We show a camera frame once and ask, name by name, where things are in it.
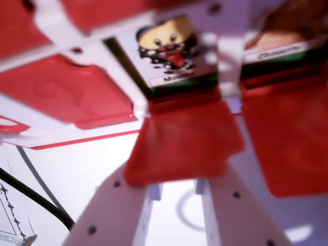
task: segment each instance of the red plastic flap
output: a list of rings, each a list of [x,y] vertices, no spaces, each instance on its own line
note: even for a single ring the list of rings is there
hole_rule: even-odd
[[[246,92],[243,115],[271,193],[328,192],[328,87],[322,74]]]
[[[90,31],[96,27],[129,18],[151,9],[166,9],[196,0],[61,0],[70,19],[79,28]]]
[[[59,55],[0,74],[0,91],[81,129],[136,120],[130,100],[105,72]]]
[[[0,1],[0,59],[50,43],[23,1]]]
[[[15,123],[14,125],[1,125],[1,123],[0,123],[0,132],[19,133],[19,132],[26,131],[27,129],[30,128],[29,126],[27,126],[25,124],[22,124],[18,121],[9,119],[9,118],[4,117],[2,115],[0,115],[0,119],[5,119],[5,120],[8,120],[8,121],[11,121],[11,122]]]
[[[126,164],[130,185],[216,177],[224,172],[228,158],[243,149],[238,126],[217,95],[168,104],[154,106],[162,109],[145,119]]]

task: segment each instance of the card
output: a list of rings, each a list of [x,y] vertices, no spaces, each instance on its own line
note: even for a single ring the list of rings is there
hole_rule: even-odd
[[[206,38],[215,43],[218,36],[201,33],[186,15],[163,19],[116,37],[140,75],[141,87],[149,88],[154,97],[217,83],[215,48],[206,45]],[[206,56],[213,56],[213,62]]]
[[[254,0],[244,64],[320,48],[327,35],[327,0]]]

